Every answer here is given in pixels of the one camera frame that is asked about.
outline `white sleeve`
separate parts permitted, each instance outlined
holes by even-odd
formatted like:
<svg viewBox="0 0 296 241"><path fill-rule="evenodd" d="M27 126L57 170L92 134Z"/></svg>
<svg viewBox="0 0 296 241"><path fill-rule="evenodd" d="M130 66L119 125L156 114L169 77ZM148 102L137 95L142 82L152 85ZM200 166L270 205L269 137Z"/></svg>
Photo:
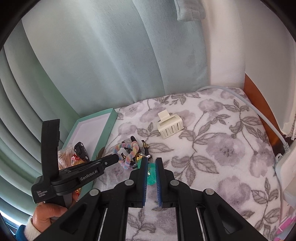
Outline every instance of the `white sleeve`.
<svg viewBox="0 0 296 241"><path fill-rule="evenodd" d="M37 236L41 234L32 224L32 218L28 220L28 223L25 227L24 235L28 241L33 241Z"/></svg>

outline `blue sleeve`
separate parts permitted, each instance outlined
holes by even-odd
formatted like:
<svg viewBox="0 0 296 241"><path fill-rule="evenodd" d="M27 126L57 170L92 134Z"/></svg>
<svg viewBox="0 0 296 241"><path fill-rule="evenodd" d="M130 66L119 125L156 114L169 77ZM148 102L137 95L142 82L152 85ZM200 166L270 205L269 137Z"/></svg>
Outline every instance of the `blue sleeve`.
<svg viewBox="0 0 296 241"><path fill-rule="evenodd" d="M17 232L15 234L15 238L16 238L17 241L28 241L25 234L24 234L25 227L26 227L25 225L21 225L18 228L18 230L17 230Z"/></svg>

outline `white blanket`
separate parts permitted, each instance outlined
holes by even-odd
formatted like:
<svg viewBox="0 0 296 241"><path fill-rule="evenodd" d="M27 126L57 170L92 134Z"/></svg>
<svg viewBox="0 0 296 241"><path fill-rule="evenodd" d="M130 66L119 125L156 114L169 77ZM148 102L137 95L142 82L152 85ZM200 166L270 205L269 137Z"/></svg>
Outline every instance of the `white blanket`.
<svg viewBox="0 0 296 241"><path fill-rule="evenodd" d="M244 96L237 88L232 89ZM185 129L162 139L158 113L177 113ZM148 99L117 109L118 119L106 154L134 135L150 145L153 162L161 157L166 169L191 188L214 189L268 240L279 225L279 183L275 157L257 114L227 91L209 89ZM94 187L104 191L128 179L119 164L108 167ZM127 241L177 240L175 210L158 208L156 185L148 186L143 209L130 209Z"/></svg>

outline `rainbow fuzzy hair tie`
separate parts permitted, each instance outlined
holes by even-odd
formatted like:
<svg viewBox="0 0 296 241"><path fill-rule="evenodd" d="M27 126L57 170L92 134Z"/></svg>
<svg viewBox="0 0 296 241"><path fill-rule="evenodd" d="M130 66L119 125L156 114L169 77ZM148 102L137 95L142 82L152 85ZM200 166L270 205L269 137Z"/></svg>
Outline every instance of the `rainbow fuzzy hair tie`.
<svg viewBox="0 0 296 241"><path fill-rule="evenodd" d="M118 152L121 148L131 148L133 151L131 151L127 156L125 161L123 160L123 157L121 155L118 155ZM136 141L133 141L132 143L120 143L117 144L114 149L112 154L117 154L119 156L119 163L124 169L130 168L131 160L136 156L136 154L139 151L139 144Z"/></svg>

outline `human hand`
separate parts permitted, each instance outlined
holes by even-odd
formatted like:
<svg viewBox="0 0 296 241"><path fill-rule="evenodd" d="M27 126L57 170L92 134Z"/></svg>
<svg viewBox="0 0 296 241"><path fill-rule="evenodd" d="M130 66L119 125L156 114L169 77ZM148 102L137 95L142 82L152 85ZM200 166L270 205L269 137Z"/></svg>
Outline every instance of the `human hand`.
<svg viewBox="0 0 296 241"><path fill-rule="evenodd" d="M74 205L78 201L78 195L73 192L72 193L72 205ZM44 203L41 202L36 207L33 217L32 224L39 231L43 232L51 225L52 217L60 217L62 216L68 209L53 203Z"/></svg>

